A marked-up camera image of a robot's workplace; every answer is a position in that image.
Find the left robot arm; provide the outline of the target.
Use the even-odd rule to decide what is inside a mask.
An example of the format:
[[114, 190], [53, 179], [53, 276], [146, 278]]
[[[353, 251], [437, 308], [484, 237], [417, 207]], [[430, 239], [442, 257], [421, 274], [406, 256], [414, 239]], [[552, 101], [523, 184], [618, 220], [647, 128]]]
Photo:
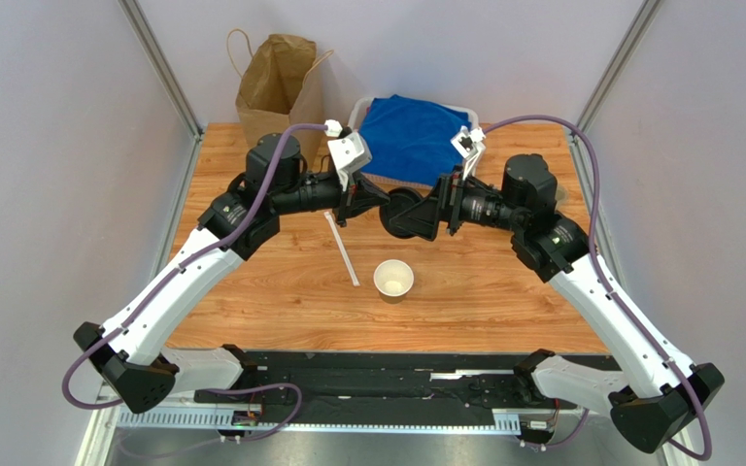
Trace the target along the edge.
[[297, 139], [267, 134], [248, 151], [243, 173], [216, 197], [173, 259], [123, 310], [102, 324], [85, 322], [74, 340], [134, 413], [168, 396], [230, 389], [252, 362], [237, 347], [168, 349], [189, 312], [280, 231], [284, 215], [332, 211], [335, 221], [384, 206], [388, 195], [360, 172], [372, 154], [356, 131], [329, 141], [329, 164], [311, 172]]

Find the black plastic cup lid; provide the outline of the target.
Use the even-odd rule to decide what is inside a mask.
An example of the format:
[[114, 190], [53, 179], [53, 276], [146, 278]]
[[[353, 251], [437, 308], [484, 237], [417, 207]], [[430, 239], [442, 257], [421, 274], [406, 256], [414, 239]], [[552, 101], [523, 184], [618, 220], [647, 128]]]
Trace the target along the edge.
[[391, 224], [397, 215], [420, 203], [423, 196], [414, 188], [397, 187], [389, 192], [390, 201], [379, 209], [379, 218], [385, 230], [395, 238], [411, 239], [415, 235]]

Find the brown paper coffee cup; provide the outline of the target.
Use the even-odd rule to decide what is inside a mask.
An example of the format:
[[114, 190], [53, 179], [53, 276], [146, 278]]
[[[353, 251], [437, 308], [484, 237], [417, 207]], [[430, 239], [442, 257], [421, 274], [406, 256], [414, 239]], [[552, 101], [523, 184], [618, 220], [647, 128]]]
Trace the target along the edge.
[[413, 269], [404, 261], [389, 259], [374, 271], [373, 282], [383, 301], [395, 304], [402, 301], [415, 284]]

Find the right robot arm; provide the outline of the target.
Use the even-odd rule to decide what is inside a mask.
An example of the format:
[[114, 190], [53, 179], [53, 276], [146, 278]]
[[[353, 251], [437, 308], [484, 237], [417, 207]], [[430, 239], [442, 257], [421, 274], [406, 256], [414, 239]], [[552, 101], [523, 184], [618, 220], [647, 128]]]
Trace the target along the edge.
[[653, 453], [697, 418], [724, 376], [711, 363], [694, 364], [641, 314], [583, 228], [559, 212], [557, 188], [542, 156], [518, 154], [500, 186], [456, 167], [427, 195], [396, 188], [380, 220], [401, 239], [432, 241], [440, 228], [455, 233], [465, 223], [510, 232], [517, 258], [581, 314], [618, 366], [605, 372], [540, 349], [514, 367], [515, 399], [560, 399], [606, 415], [633, 447]]

